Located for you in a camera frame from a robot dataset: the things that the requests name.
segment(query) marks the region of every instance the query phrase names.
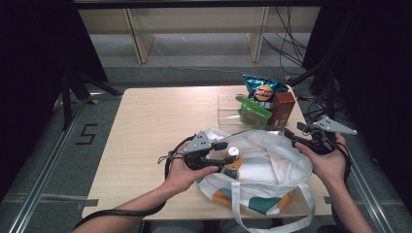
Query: blue snack bag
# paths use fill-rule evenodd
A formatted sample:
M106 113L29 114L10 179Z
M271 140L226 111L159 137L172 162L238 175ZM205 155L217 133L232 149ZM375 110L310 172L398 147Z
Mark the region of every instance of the blue snack bag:
M275 94L288 91L288 87L284 83L275 80L249 75L243 75L243 80L249 92L248 98L269 111L272 109Z

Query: silver metal part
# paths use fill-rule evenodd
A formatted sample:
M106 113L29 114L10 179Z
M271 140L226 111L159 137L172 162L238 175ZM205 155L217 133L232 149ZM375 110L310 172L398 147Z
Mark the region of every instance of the silver metal part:
M199 150L209 150L212 145L209 142L209 139L204 130L200 131L188 146L185 148L185 153L195 152Z
M49 180L52 178L52 172L57 166L58 160L63 154L63 151L68 143L68 139L73 132L73 128L78 121L80 113L82 112L86 101L80 101L80 104L76 108L76 111L73 113L73 120L69 124L66 130L62 132L60 138L57 141L57 144L54 146L54 149L51 152L51 155L45 164L39 178L28 194L26 200L24 201L23 206L21 207L15 221L13 222L9 233L24 232L25 228L28 225L29 220L34 214L37 205L40 202L43 191L46 189Z
M352 172L351 178L360 194L364 206L369 211L369 214L375 223L375 226L379 233L394 233L392 224L388 220L388 215L385 213L384 208L378 198L374 195L369 182L363 176L361 168L358 166L357 160L352 156L349 151L350 157L352 157Z
M343 133L343 134L350 134L350 135L357 135L358 131L348 128L343 124L340 124L329 117L323 118L319 121L316 121L315 123L319 127L321 127L324 131L327 132L337 132L337 133Z

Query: human arm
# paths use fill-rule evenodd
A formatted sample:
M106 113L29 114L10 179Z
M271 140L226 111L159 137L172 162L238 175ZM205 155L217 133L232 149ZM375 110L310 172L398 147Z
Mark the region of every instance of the human arm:
M343 151L346 150L345 147L341 146L346 145L346 142L340 134L336 134L336 143ZM314 172L324 183L334 210L343 224L351 232L373 232L346 188L344 181L345 154L342 154L339 150L334 150L329 154L318 155L300 143L296 143L295 146L312 161Z
M164 183L133 200L115 207L115 210L147 211L154 209L176 194L186 191L198 178L205 177L218 170L217 167L206 167L192 171L188 168L184 159L178 157L182 157L182 155L175 155ZM143 216L99 216L80 225L73 232L127 232L143 218Z

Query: forearm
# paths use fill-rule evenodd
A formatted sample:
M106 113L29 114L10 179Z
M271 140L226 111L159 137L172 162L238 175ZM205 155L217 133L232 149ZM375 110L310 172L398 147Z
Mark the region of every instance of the forearm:
M163 184L118 207L116 210L147 211L159 206L176 194L172 188ZM73 232L127 232L143 219L143 216L100 216L76 228Z
M343 182L326 183L326 188L339 219L351 232L373 232Z

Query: bag handle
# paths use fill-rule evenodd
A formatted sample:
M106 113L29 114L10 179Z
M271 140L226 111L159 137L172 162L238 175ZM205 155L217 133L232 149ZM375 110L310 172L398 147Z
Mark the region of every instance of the bag handle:
M238 224L243 226L246 230L251 233L289 233L293 231L300 230L306 226L308 226L315 215L315 200L313 199L312 192L309 189L309 185L307 183L299 184L298 187L303 193L303 197L309 207L309 216L306 216L296 222L292 222L286 225L272 227L270 229L256 229L256 228L247 228L242 221L242 217L240 217L240 186L241 183L232 183L231 184L231 191L232 191L232 211L235 216L235 219Z

